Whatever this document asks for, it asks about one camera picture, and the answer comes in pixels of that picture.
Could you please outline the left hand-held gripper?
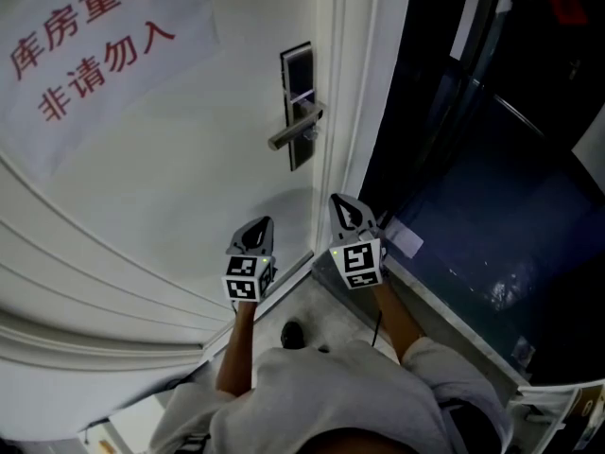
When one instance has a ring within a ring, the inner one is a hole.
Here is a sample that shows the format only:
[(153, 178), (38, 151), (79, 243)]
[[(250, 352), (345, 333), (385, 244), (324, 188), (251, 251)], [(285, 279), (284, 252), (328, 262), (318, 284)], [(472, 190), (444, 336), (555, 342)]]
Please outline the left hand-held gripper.
[(221, 281), (229, 301), (259, 303), (274, 280), (272, 255), (274, 222), (269, 216), (253, 219), (235, 231), (226, 250), (227, 269)]

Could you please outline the person's right forearm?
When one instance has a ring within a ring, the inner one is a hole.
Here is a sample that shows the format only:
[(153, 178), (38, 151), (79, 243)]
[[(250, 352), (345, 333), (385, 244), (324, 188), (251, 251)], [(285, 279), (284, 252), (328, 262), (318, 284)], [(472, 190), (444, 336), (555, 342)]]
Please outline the person's right forearm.
[(384, 327), (396, 357), (402, 364), (409, 348), (423, 338), (425, 333), (390, 283), (374, 286), (372, 293), (382, 313)]

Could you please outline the dark hallway door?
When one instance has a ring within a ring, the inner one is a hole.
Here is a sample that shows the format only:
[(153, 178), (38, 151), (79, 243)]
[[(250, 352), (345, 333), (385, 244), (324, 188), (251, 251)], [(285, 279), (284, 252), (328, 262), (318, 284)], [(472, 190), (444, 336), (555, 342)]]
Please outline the dark hallway door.
[(580, 2), (587, 26), (560, 25), (548, 0), (511, 0), (493, 58), (495, 93), (567, 149), (605, 105), (605, 0)]

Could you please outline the black waist bag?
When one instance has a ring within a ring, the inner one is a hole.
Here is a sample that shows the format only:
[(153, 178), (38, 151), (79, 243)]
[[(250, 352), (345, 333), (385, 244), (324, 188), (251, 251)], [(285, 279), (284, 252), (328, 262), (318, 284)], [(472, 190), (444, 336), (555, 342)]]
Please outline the black waist bag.
[(455, 454), (501, 454), (496, 429), (480, 409), (459, 399), (442, 402), (440, 408)]

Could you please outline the red paper decoration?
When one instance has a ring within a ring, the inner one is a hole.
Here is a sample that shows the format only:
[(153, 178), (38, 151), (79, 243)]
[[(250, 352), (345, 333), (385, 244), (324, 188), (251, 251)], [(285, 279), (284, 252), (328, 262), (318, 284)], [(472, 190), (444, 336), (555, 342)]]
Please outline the red paper decoration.
[(588, 16), (580, 0), (548, 0), (552, 12), (562, 26), (587, 26)]

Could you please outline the grey floor hinge plate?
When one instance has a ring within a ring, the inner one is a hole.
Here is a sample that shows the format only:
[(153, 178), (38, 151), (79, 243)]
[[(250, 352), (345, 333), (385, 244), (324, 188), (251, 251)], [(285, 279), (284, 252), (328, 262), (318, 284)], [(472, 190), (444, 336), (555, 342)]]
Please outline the grey floor hinge plate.
[(512, 349), (511, 356), (525, 370), (530, 364), (534, 353), (535, 348), (525, 337), (520, 336)]
[(390, 243), (409, 259), (412, 259), (424, 244), (424, 241), (398, 218), (393, 218), (389, 222), (385, 236)]

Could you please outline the person's left forearm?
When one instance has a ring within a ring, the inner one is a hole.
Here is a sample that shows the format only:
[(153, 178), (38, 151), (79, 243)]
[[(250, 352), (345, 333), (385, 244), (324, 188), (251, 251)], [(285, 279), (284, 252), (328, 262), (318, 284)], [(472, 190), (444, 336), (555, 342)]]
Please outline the person's left forearm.
[(216, 388), (235, 397), (244, 395), (251, 389), (256, 308), (257, 304), (252, 302), (238, 304), (233, 331), (216, 377)]

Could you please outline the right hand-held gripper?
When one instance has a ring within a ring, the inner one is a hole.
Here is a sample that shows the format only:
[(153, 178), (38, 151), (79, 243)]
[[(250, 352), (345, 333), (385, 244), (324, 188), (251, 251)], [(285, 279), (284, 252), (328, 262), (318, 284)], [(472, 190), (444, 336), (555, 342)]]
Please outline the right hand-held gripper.
[(329, 249), (345, 286), (354, 290), (382, 284), (386, 249), (381, 238), (368, 231), (376, 224), (371, 208), (357, 198), (334, 193), (329, 199), (329, 215), (334, 241), (352, 234)]

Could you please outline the person's black shoe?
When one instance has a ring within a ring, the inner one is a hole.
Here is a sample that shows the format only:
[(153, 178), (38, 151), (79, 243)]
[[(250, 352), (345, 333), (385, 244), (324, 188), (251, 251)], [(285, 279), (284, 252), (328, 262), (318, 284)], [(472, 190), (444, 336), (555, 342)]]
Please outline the person's black shoe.
[(288, 321), (281, 332), (281, 344), (284, 349), (299, 350), (305, 347), (304, 333), (296, 321)]

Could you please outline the white paper sign red print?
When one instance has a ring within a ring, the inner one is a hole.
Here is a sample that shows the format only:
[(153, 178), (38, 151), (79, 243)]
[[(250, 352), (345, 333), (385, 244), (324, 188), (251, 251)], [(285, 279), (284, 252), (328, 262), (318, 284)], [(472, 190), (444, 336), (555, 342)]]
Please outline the white paper sign red print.
[(0, 150), (44, 180), (217, 47), (211, 0), (0, 0)]

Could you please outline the brown cardboard box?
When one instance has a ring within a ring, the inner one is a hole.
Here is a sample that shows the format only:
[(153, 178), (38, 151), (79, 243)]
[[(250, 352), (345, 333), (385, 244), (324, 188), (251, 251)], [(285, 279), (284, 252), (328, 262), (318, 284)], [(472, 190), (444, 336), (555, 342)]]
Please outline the brown cardboard box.
[(605, 422), (605, 385), (582, 388), (580, 393), (565, 425), (572, 452), (584, 450)]

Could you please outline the white panelled door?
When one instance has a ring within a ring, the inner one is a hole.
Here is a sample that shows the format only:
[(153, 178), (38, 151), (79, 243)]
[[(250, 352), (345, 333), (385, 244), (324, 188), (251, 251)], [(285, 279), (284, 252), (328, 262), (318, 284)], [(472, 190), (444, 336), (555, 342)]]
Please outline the white panelled door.
[(290, 170), (280, 54), (317, 0), (211, 0), (216, 52), (89, 135), (48, 178), (0, 150), (0, 437), (74, 438), (177, 382), (233, 320), (234, 231), (275, 224), (278, 272), (311, 255), (313, 159)]

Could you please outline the white shelf unit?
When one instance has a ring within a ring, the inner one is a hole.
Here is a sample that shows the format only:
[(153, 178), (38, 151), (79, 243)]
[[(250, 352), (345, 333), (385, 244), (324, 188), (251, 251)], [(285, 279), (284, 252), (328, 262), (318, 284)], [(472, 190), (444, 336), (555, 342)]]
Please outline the white shelf unit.
[(584, 450), (572, 452), (566, 420), (581, 396), (581, 389), (599, 385), (605, 385), (605, 379), (579, 384), (520, 387), (507, 405), (513, 421), (513, 433), (505, 453), (585, 454), (599, 432), (605, 430), (605, 422)]

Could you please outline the person's grey shirt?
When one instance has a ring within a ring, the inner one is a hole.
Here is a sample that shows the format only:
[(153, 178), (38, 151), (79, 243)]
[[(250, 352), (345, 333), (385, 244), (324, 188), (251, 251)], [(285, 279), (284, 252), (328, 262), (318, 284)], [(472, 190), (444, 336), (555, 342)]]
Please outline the person's grey shirt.
[(298, 454), (333, 430), (365, 430), (416, 454), (455, 454), (440, 403), (480, 409), (501, 440), (512, 426), (492, 384), (455, 350), (417, 340), (403, 363), (362, 340), (330, 353), (272, 348), (256, 363), (255, 387), (235, 397), (185, 383), (172, 393), (147, 454)]

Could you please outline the grey stone threshold step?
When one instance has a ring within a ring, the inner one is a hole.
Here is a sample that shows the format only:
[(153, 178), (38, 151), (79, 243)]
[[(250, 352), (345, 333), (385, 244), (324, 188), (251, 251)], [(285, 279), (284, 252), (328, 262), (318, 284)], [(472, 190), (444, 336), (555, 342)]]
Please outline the grey stone threshold step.
[[(509, 401), (520, 387), (529, 385), (471, 326), (391, 256), (386, 267), (395, 292), (424, 332), (473, 363), (491, 381), (501, 400)], [(375, 328), (379, 308), (372, 293), (367, 288), (348, 290), (328, 252), (314, 261), (312, 276), (358, 320)]]

